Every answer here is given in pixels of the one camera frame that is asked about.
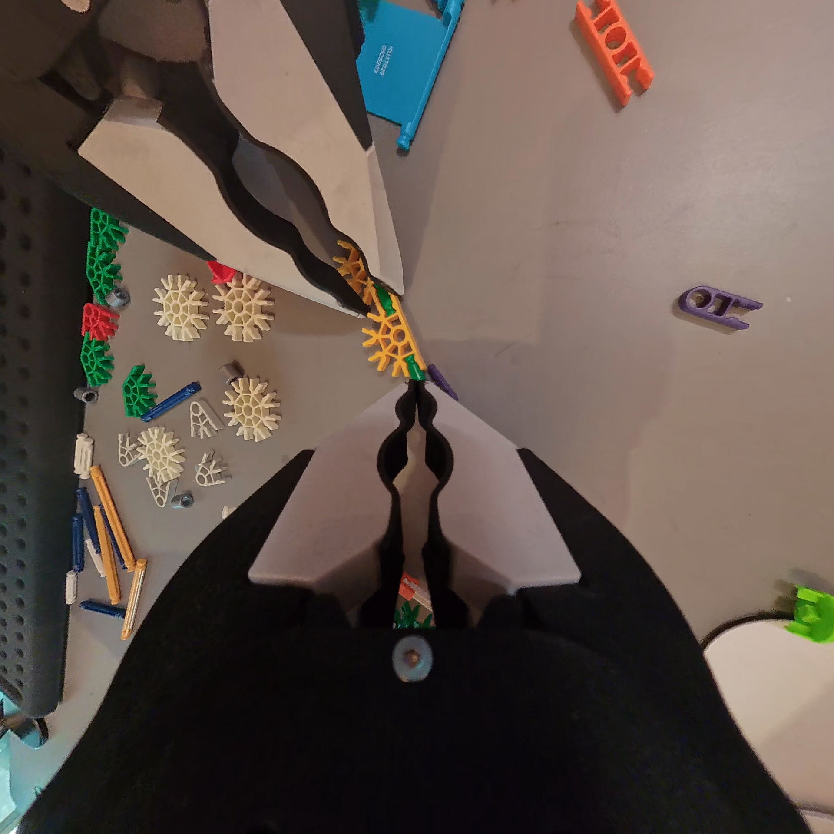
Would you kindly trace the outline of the cyan flat panel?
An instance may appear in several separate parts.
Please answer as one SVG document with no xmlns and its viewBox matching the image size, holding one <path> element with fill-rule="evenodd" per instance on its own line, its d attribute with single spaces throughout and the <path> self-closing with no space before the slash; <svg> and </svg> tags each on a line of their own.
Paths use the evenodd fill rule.
<svg viewBox="0 0 834 834">
<path fill-rule="evenodd" d="M 410 151 L 464 8 L 464 1 L 435 4 L 439 17 L 395 3 L 359 3 L 364 104 L 369 114 L 400 126 L 402 152 Z"/>
</svg>

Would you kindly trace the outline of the green fan connector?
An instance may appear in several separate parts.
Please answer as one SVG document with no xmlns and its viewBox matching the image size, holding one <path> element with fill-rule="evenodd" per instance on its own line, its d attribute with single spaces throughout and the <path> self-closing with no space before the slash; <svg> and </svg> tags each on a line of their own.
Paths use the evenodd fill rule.
<svg viewBox="0 0 834 834">
<path fill-rule="evenodd" d="M 118 218 L 96 208 L 90 208 L 89 243 L 97 253 L 115 254 L 125 243 L 129 228 Z"/>
<path fill-rule="evenodd" d="M 116 282 L 122 279 L 116 254 L 110 248 L 102 248 L 96 241 L 88 242 L 86 275 L 96 304 L 107 304 L 107 296 L 113 291 Z"/>
<path fill-rule="evenodd" d="M 155 407 L 157 395 L 152 374 L 143 364 L 134 365 L 122 383 L 122 399 L 126 416 L 141 419 Z"/>
<path fill-rule="evenodd" d="M 108 383 L 113 375 L 113 356 L 107 341 L 94 339 L 89 333 L 83 336 L 80 362 L 87 385 L 98 388 Z"/>
</svg>

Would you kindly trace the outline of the yellow connector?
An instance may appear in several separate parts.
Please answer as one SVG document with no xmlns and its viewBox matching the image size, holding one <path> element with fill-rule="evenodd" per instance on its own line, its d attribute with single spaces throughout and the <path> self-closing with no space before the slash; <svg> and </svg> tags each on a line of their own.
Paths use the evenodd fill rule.
<svg viewBox="0 0 834 834">
<path fill-rule="evenodd" d="M 368 319 L 373 323 L 373 327 L 362 329 L 367 336 L 363 346 L 372 349 L 369 361 L 376 366 L 378 371 L 389 370 L 394 378 L 402 376 L 406 380 L 411 380 L 407 366 L 404 364 L 405 357 L 413 354 L 425 373 L 428 366 L 416 344 L 400 300 L 395 297 L 394 301 L 399 308 L 397 315 L 386 318 L 384 314 L 381 314 L 378 306 L 376 312 L 369 313 Z"/>
<path fill-rule="evenodd" d="M 360 250 L 344 240 L 337 240 L 337 244 L 346 251 L 345 255 L 332 257 L 332 260 L 337 264 L 339 275 L 360 296 L 364 304 L 367 306 L 376 304 L 378 301 L 377 290 L 374 281 L 366 270 Z"/>
</svg>

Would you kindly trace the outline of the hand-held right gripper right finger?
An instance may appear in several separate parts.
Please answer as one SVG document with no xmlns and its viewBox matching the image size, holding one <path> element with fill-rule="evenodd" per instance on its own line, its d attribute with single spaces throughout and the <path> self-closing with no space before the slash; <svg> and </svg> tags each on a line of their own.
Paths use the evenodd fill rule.
<svg viewBox="0 0 834 834">
<path fill-rule="evenodd" d="M 439 628 L 465 628 L 496 596 L 574 585 L 581 573 L 520 450 L 432 384 L 420 387 L 437 479 L 423 561 Z"/>
</svg>

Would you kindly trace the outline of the orange slotted strip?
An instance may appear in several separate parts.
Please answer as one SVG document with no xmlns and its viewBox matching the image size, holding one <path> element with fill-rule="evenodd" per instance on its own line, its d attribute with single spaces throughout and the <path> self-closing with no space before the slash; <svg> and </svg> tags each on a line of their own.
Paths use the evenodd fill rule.
<svg viewBox="0 0 834 834">
<path fill-rule="evenodd" d="M 650 89 L 655 72 L 617 1 L 577 2 L 575 23 L 623 109 Z"/>
</svg>

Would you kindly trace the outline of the red fan connector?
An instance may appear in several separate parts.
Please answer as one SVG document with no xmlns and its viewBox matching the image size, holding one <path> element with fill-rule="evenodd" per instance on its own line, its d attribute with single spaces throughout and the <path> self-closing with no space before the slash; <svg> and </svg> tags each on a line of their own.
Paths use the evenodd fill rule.
<svg viewBox="0 0 834 834">
<path fill-rule="evenodd" d="M 81 334 L 95 341 L 109 342 L 119 328 L 119 318 L 109 307 L 87 303 L 82 311 Z"/>
</svg>

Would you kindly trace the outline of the lime green double-ended connector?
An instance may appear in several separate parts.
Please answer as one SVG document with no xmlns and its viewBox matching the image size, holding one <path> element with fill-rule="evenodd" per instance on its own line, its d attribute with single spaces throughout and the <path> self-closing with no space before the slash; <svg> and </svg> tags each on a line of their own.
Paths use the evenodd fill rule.
<svg viewBox="0 0 834 834">
<path fill-rule="evenodd" d="M 817 644 L 833 642 L 833 596 L 796 585 L 793 619 L 786 630 Z"/>
</svg>

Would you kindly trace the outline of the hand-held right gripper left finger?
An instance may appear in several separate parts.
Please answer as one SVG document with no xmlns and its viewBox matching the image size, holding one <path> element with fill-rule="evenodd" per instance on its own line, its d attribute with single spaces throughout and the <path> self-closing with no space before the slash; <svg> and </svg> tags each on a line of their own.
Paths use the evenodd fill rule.
<svg viewBox="0 0 834 834">
<path fill-rule="evenodd" d="M 338 599 L 364 627 L 391 629 L 404 566 L 400 495 L 419 384 L 401 384 L 314 450 L 248 571 L 256 585 Z"/>
</svg>

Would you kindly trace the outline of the white document stand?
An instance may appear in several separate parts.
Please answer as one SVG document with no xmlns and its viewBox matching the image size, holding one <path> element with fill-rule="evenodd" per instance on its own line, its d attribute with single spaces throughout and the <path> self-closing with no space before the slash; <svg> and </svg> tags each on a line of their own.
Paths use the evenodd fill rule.
<svg viewBox="0 0 834 834">
<path fill-rule="evenodd" d="M 725 623 L 703 643 L 735 723 L 812 832 L 833 831 L 833 646 L 786 620 Z"/>
</svg>

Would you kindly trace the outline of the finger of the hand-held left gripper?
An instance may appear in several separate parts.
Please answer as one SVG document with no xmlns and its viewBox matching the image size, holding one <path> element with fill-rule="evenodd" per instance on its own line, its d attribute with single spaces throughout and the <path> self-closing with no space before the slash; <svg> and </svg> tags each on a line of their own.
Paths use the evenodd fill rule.
<svg viewBox="0 0 834 834">
<path fill-rule="evenodd" d="M 113 99 L 78 153 L 210 259 L 349 315 L 369 313 L 297 227 L 248 192 L 223 143 L 199 153 L 172 131 L 161 102 Z"/>
<path fill-rule="evenodd" d="M 208 4 L 214 87 L 254 141 L 292 160 L 370 274 L 404 292 L 400 245 L 360 88 L 347 2 Z"/>
</svg>

